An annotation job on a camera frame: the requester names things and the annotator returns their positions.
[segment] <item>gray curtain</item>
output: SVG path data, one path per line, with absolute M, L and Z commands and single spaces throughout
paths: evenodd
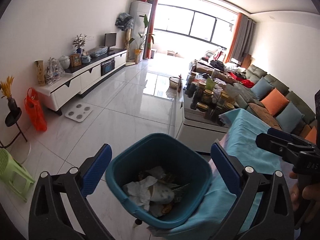
M 252 43 L 253 30 L 256 23 L 246 15 L 243 15 L 240 22 L 238 36 L 236 38 L 235 46 L 231 52 L 231 58 L 235 58 L 238 61 L 243 60 L 246 54 L 249 53 L 249 49 Z

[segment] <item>teal plastic bin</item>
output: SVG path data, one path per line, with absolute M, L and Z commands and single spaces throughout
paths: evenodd
M 140 171 L 156 166 L 176 175 L 178 184 L 190 184 L 181 202 L 159 218 L 133 203 L 122 190 L 122 186 L 134 181 Z M 106 170 L 106 182 L 122 206 L 134 217 L 161 229 L 182 225 L 201 203 L 211 181 L 212 171 L 204 158 L 162 133 L 150 134 L 138 141 L 114 158 Z

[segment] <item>white wall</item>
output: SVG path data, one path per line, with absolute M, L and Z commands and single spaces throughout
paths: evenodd
M 153 33 L 155 44 L 152 48 L 160 53 L 167 54 L 168 50 L 172 50 L 178 52 L 179 57 L 194 60 L 203 57 L 208 50 L 215 52 L 218 49 L 215 45 L 179 34 L 162 31 L 153 31 Z
M 30 125 L 24 110 L 29 87 L 36 84 L 35 60 L 70 55 L 77 34 L 94 36 L 86 49 L 101 45 L 104 34 L 117 32 L 117 46 L 122 48 L 123 32 L 115 27 L 117 16 L 129 12 L 135 0 L 12 0 L 0 19 L 0 80 L 13 75 L 12 97 L 23 110 L 21 127 Z M 0 99 L 0 140 L 8 143 L 17 133 L 7 128 L 7 100 Z
M 320 20 L 318 28 L 283 23 L 257 24 L 252 42 L 252 62 L 293 90 L 313 110 L 320 89 Z

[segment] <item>computer monitor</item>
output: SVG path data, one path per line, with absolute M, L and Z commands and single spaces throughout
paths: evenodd
M 108 46 L 108 51 L 113 51 L 113 49 L 110 49 L 110 47 L 116 45 L 116 37 L 116 33 L 106 33 L 104 35 L 104 46 Z

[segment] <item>blue tablecloth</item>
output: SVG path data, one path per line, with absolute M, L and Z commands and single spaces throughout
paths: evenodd
M 236 109 L 220 116 L 230 129 L 223 139 L 223 147 L 229 155 L 236 156 L 243 166 L 252 166 L 257 172 L 272 174 L 281 170 L 286 177 L 288 186 L 293 180 L 287 177 L 292 165 L 285 163 L 275 154 L 258 148 L 255 139 L 258 134 L 266 133 L 270 128 L 263 121 L 244 109 Z M 228 213 L 236 199 L 225 185 L 222 177 L 211 161 L 213 180 L 195 213 L 182 226 L 170 230 L 158 230 L 149 227 L 154 236 L 162 236 L 168 240 L 206 240 L 218 229 L 221 221 Z M 247 216 L 241 232 L 249 229 L 257 212 L 262 194 L 258 193 Z

